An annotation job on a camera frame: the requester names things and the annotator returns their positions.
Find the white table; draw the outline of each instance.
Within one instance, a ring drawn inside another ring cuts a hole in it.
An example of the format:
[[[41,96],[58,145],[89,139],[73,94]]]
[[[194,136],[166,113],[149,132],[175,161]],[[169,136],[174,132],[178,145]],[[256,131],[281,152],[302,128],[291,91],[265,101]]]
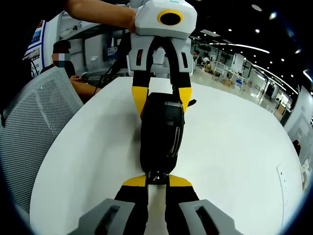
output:
[[[82,214],[114,198],[127,179],[142,175],[141,121],[131,86],[130,77],[114,80],[54,141],[32,192],[30,223],[38,234],[69,233]],[[277,234],[283,220],[279,164],[284,163],[289,214],[302,197],[300,162],[287,133],[273,114],[250,101],[192,86],[197,103],[187,109],[172,174],[189,180],[198,197],[230,215],[240,232]],[[171,92],[169,79],[152,78],[150,91]]]

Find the ceiling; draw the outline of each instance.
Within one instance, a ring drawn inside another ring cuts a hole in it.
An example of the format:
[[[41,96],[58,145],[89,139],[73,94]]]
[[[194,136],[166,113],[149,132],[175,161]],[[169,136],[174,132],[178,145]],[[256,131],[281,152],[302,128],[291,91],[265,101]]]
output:
[[[285,1],[280,3],[275,0],[186,1],[192,4],[198,12],[196,30],[192,33],[192,36],[200,37],[198,42],[215,43],[213,41],[215,40],[226,43],[223,40],[228,40],[233,44],[267,50],[269,54],[245,47],[213,45],[219,49],[224,48],[230,54],[243,52],[247,60],[252,63],[256,62],[258,66],[279,76],[295,90],[298,84],[304,85],[309,91],[312,89],[312,83],[303,74],[303,71],[307,70],[312,77],[313,72],[312,69],[308,70],[312,68],[308,36],[312,19],[309,20],[309,7],[306,7],[304,2],[303,4],[301,1],[288,4]],[[259,6],[262,11],[252,8],[252,4]],[[270,20],[272,12],[276,12],[277,16]],[[204,33],[200,32],[203,29],[216,32],[220,36],[204,36]],[[301,52],[295,54],[298,49],[301,49]],[[286,88],[287,93],[292,94],[292,90],[287,86]]]

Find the black hair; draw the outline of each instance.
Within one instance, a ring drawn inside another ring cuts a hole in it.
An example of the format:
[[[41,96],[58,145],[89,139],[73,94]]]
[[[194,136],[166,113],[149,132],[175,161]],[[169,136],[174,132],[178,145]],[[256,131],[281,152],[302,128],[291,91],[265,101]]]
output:
[[[70,49],[70,42],[68,40],[60,40],[53,45],[53,53],[59,53],[59,50],[64,48],[65,50]]]

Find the white robot head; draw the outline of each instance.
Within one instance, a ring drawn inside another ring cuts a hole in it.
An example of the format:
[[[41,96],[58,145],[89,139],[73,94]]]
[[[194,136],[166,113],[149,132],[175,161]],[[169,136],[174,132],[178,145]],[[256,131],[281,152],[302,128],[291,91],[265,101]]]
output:
[[[185,0],[144,0],[142,3],[135,20],[138,35],[186,39],[196,28],[197,12]]]

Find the gray chair back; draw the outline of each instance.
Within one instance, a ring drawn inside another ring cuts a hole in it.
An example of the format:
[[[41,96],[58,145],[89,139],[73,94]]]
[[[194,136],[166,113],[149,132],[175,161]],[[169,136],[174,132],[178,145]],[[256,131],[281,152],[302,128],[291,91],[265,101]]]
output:
[[[41,163],[60,131],[82,106],[65,70],[53,67],[31,80],[4,111],[0,160],[20,210],[29,213]]]

